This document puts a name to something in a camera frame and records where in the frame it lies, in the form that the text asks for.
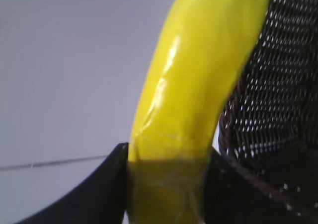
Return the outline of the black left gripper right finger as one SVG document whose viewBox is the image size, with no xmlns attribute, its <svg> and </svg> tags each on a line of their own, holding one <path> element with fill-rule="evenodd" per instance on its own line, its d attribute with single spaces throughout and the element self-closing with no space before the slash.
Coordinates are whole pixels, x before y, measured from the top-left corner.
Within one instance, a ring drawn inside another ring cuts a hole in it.
<svg viewBox="0 0 318 224">
<path fill-rule="evenodd" d="M 207 224 L 316 224 L 316 211 L 262 183 L 215 149 L 205 175 L 203 219 Z"/>
</svg>

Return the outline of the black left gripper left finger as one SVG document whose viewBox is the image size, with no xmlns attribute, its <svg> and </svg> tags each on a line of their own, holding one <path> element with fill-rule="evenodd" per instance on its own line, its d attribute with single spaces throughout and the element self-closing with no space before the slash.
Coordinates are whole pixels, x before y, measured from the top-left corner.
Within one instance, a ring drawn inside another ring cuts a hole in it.
<svg viewBox="0 0 318 224">
<path fill-rule="evenodd" d="M 118 144 L 82 183 L 22 224 L 121 224 L 127 209 L 128 143 Z"/>
</svg>

